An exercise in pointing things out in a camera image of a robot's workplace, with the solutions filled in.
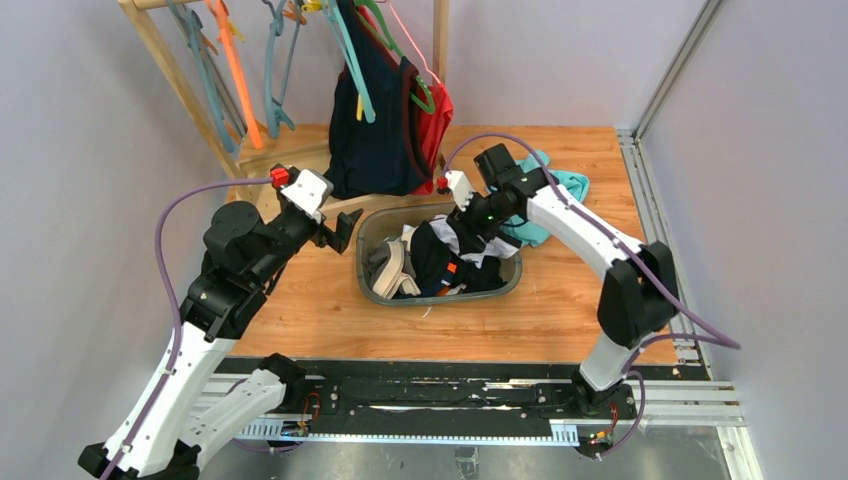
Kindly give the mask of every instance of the gray wall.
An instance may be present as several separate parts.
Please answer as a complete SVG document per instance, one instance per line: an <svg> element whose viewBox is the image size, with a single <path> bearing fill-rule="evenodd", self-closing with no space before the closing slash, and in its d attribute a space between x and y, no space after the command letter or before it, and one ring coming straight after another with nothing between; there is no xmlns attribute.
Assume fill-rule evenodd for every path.
<svg viewBox="0 0 848 480"><path fill-rule="evenodd" d="M696 311L768 479L839 476L848 3L731 0L646 140Z"/></svg>
<svg viewBox="0 0 848 480"><path fill-rule="evenodd" d="M223 173L114 2L4 5L0 43L0 478L82 479L167 342L156 217ZM179 291L222 195L166 227Z"/></svg>
<svg viewBox="0 0 848 480"><path fill-rule="evenodd" d="M271 13L258 0L230 3L232 19L247 39L239 43L239 53L254 108L264 121L262 75ZM445 83L456 106L454 122L633 127L702 4L703 0L452 0ZM393 5L429 61L433 1L394 0ZM207 34L214 31L206 7L192 8L203 18ZM401 50L420 65L391 12L383 11ZM275 52L282 52L276 62L280 75L293 31L287 23L277 41ZM329 122L341 58L322 14L308 16L286 96L286 112L295 123Z"/></svg>

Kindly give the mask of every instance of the green hanger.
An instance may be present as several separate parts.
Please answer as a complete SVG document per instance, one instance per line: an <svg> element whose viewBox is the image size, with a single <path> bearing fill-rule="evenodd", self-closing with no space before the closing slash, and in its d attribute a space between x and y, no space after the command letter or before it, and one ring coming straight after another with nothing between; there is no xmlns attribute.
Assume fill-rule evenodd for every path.
<svg viewBox="0 0 848 480"><path fill-rule="evenodd" d="M386 35L386 38L380 36L374 27L368 23L368 20L361 14L359 11L356 11L356 14L359 15L359 21L362 22L368 30L371 30L371 33L374 34L374 37L380 40L383 45L386 46L390 51L397 53L400 57L405 57L406 55L400 50L397 43L395 43L395 39L392 38L392 34L389 33L389 27L386 25L386 20L383 18L383 14L380 12L380 7L377 6L377 3L374 0L354 0L353 4L357 7L365 6L368 10L371 10L371 13L374 14L374 17L377 19L377 23L380 24L380 28L383 30L383 33ZM427 88L427 85L424 83L424 80L421 79L421 75L415 76L415 81L418 85L421 86L421 89L424 90L424 96L427 97L427 103L425 104L418 98L414 93L410 93L409 97L415 102L416 105L421 107L425 112L432 114L436 111L436 103L433 101L433 95L430 93L430 89Z"/></svg>

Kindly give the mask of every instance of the white robotic arm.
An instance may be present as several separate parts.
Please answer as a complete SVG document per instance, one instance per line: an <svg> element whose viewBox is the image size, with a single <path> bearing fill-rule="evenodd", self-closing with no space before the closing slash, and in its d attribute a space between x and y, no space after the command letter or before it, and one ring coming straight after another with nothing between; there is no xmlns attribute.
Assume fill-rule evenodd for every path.
<svg viewBox="0 0 848 480"><path fill-rule="evenodd" d="M621 384L624 370L640 345L677 313L652 285L643 281L622 245L645 260L663 285L676 295L671 252L659 242L643 245L618 231L581 205L565 186L550 185L541 170L523 172L503 144L484 151L474 162L491 193L482 197L464 173L447 172L446 187L457 205L451 214L454 225L465 227L466 235L477 235L486 241L501 223L513 215L521 215L574 251L603 282L598 308L602 331L592 352L580 364L579 375L573 379L576 387L582 389L583 409L591 410ZM611 232L614 239L586 217Z"/></svg>
<svg viewBox="0 0 848 480"><path fill-rule="evenodd" d="M303 397L305 371L274 354L219 403L186 423L209 377L265 303L288 260L309 241L344 252L362 214L340 214L331 231L319 210L332 192L329 181L311 170L281 166L271 176L281 209L273 220L263 222L248 202L228 203L212 217L203 236L207 252L201 274L180 307L177 361L166 370L172 356L168 349L118 430L105 443L83 450L78 463L93 476L194 480L246 424L277 407L294 407ZM169 345L175 345L173 337Z"/></svg>

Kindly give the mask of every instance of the wooden platform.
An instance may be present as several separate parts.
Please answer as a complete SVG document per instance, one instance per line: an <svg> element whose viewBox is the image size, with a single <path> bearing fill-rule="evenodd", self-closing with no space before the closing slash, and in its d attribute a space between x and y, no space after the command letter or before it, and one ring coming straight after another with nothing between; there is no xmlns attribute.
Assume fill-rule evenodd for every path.
<svg viewBox="0 0 848 480"><path fill-rule="evenodd" d="M612 128L452 127L443 151L448 154L475 133L512 133L551 157L554 169L571 170L590 179L585 204L623 232L643 237L627 172ZM326 127L298 126L284 132L275 148L291 148L326 138ZM497 139L473 142L454 162L482 182L471 159ZM515 158L527 153L505 142ZM243 156L257 152L246 150ZM396 206L450 201L447 197L380 197L361 202L363 219ZM267 187L258 202L263 216L277 205ZM378 306L359 291L355 247L339 256L305 247L288 265L274 294L254 318L234 354L291 357L412 359L487 362L580 362L599 333L595 310L600 281L556 239L521 254L524 275L511 293L488 300L452 305L391 308ZM652 346L640 363L673 364L673 347Z"/></svg>

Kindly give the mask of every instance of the gray plastic basket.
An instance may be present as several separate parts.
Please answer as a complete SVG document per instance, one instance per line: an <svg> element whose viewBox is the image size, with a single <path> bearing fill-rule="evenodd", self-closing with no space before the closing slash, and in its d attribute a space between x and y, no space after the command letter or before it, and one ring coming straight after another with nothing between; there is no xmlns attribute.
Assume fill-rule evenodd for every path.
<svg viewBox="0 0 848 480"><path fill-rule="evenodd" d="M432 220L440 213L450 213L453 203L435 205L420 205L415 207L389 208L373 213L362 222L356 235L356 277L363 295L374 303L389 307L410 307L421 305L436 305L441 303L463 302L481 298L497 297L508 293L518 285L521 278L521 254L516 253L511 258L501 260L501 278L507 283L497 290L476 293L461 293L449 297L404 298L392 300L382 298L368 288L365 280L363 260L367 252L373 250L386 238L397 238L401 235L404 225L418 226L421 222Z"/></svg>

